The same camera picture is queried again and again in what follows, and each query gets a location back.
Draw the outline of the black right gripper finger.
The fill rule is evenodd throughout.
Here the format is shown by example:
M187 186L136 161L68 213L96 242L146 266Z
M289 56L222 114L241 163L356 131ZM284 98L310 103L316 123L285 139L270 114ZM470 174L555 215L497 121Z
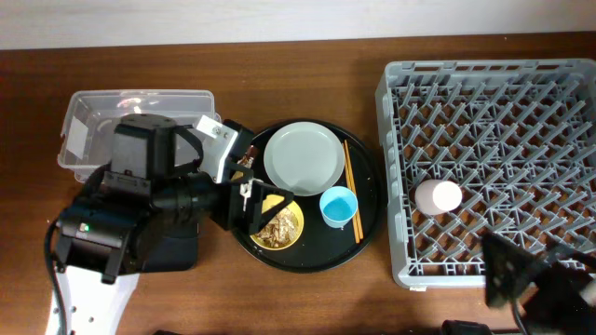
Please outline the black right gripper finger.
M590 274L595 272L595 258L567 245L551 243L547 246L544 256L544 267L554 268L556 266Z
M490 308L501 308L517 300L540 273L537 256L500 234L485 234L481 250L485 264L484 297Z

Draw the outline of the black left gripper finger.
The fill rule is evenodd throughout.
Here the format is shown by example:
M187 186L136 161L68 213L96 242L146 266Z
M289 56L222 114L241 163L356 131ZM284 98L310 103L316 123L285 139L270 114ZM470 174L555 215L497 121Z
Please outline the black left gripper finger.
M249 222L249 234L255 235L271 222L278 213L286 208L294 198L293 193L268 194L255 204Z
M261 199L266 199L271 194L281 196L284 201L292 201L294 198L293 192L258 180L253 181L253 192Z

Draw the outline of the grey round plate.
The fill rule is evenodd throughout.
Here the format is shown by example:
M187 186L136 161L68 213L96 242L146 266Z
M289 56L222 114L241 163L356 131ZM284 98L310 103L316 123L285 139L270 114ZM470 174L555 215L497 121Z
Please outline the grey round plate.
M345 154L339 138L314 122L277 130L264 148L264 170L278 188L296 196L321 194L342 176Z

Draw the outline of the light blue plastic cup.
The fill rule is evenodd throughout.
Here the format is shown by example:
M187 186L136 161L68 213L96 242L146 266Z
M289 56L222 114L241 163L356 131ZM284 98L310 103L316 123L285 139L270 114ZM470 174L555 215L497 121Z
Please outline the light blue plastic cup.
M319 199L319 209L325 223L335 229L343 229L351 221L351 211L346 198L349 190L344 186L333 186Z

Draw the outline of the wooden chopstick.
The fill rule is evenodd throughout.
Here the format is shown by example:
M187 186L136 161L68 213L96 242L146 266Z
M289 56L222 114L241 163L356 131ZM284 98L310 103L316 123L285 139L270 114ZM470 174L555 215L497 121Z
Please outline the wooden chopstick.
M345 174L346 174L346 182L350 191L354 194L355 197L358 197L355 179L354 179L354 172L351 162L351 156L349 152L349 144L347 140L344 140L344 151L345 151ZM361 224L361 217L359 213L359 203L356 205L356 212L353 217L353 228L355 232L355 240L356 243L359 244L363 238L364 233Z
M345 155L345 179L346 179L346 188L349 190L349 195L346 198L347 204L350 207L351 211L351 221L353 227L353 233L355 242L358 244L361 240L360 232L359 232L359 222L358 222L358 199L355 191L354 186L354 179L352 174L352 167L350 162L349 150L348 150L348 142L344 141L343 143L344 155Z

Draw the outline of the pink plastic cup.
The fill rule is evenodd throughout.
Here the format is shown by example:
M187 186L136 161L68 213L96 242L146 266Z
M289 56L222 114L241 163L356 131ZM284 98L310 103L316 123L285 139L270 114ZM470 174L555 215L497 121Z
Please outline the pink plastic cup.
M426 215L440 215L460 206L463 193L452 181L428 180L421 182L414 192L417 209Z

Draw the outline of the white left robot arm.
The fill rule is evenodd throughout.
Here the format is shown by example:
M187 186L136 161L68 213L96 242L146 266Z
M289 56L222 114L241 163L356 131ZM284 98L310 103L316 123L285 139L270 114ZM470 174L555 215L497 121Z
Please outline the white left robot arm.
M51 225L45 257L53 286L48 334L113 334L142 274L191 270L198 225L262 230L293 200L260 180L195 175L135 193L88 181Z

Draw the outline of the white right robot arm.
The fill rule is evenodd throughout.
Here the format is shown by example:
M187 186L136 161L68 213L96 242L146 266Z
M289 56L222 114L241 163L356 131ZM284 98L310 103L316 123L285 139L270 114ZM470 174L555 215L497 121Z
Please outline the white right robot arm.
M509 306L522 334L593 334L595 278L563 265L566 260L595 267L595 258L552 243L535 255L499 234L481 239L485 303Z

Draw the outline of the grey plastic dishwasher rack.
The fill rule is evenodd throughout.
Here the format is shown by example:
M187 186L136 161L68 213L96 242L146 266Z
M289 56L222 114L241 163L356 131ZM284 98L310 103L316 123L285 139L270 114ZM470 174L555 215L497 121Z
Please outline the grey plastic dishwasher rack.
M398 285L482 286L487 233L594 253L593 60L393 61L375 100ZM428 180L458 184L460 206L420 212Z

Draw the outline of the yellow bowl with food scraps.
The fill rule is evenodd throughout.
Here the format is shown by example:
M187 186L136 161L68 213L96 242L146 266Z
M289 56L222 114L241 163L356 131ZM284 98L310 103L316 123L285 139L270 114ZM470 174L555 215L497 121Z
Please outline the yellow bowl with food scraps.
M267 250L282 250L293 245L305 227L304 214L295 201L289 203L251 240Z

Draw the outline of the gold brown snack wrapper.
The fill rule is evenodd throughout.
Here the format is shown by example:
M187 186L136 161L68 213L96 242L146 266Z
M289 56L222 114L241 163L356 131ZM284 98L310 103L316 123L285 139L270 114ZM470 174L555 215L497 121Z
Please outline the gold brown snack wrapper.
M254 145L251 145L247 152L237 163L245 168L251 168L258 153L259 149Z

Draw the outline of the round black serving tray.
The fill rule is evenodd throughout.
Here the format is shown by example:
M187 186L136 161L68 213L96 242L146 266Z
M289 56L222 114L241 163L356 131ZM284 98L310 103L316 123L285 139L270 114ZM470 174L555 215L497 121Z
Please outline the round black serving tray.
M351 224L344 229L328 226L319 210L317 195L296 196L294 201L304 213L305 228L297 241L282 250L260 247L251 237L236 230L237 242L255 259L283 271L307 274L325 271L350 261L373 239L384 222L387 194L378 162L364 142L347 130L328 122L317 122L330 130L350 152L356 183L363 240L355 241Z

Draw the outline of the black rectangular tray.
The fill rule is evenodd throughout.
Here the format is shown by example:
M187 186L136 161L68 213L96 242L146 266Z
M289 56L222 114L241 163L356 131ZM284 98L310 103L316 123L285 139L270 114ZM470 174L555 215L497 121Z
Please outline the black rectangular tray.
M142 265L142 273L187 271L198 258L198 225L171 228L159 240Z

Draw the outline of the black object at bottom edge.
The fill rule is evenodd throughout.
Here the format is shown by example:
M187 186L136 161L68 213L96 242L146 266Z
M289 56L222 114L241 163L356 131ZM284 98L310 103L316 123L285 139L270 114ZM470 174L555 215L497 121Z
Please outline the black object at bottom edge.
M440 335L494 335L487 325L460 321L445 320L440 328Z

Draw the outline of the clear plastic bin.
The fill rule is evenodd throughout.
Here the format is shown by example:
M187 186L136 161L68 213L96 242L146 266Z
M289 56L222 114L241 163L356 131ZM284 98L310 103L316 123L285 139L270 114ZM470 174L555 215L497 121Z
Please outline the clear plastic bin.
M76 92L61 129L61 168L83 183L112 157L115 127L128 114L157 114L179 125L192 125L205 115L216 121L215 99L208 90L111 89Z

